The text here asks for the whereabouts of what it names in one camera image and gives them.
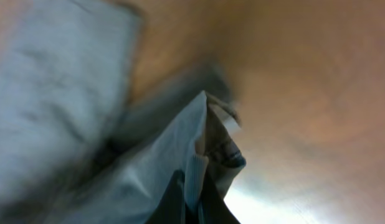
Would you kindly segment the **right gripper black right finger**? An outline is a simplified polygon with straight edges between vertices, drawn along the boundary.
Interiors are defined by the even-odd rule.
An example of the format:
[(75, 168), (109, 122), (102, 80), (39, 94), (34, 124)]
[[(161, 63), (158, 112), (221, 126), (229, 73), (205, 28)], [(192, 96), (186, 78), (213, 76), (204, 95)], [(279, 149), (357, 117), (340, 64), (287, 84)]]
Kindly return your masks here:
[(240, 223), (228, 209), (209, 174), (204, 177), (197, 215), (199, 224)]

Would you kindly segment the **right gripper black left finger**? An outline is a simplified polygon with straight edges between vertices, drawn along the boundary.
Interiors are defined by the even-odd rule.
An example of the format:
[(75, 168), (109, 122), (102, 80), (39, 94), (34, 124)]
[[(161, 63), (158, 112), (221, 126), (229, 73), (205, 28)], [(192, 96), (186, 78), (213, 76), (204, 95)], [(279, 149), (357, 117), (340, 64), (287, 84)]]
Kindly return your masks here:
[(184, 173), (176, 170), (146, 224), (185, 224)]

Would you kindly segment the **grey shorts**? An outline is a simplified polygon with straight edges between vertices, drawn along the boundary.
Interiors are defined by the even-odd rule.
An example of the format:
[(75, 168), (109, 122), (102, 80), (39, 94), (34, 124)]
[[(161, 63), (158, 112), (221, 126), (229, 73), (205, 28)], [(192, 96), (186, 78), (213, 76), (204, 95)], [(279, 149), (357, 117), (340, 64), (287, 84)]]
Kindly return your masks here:
[(35, 1), (0, 66), (0, 223), (146, 223), (176, 170), (185, 223), (206, 174), (224, 199), (246, 161), (222, 70), (202, 63), (125, 103), (141, 16)]

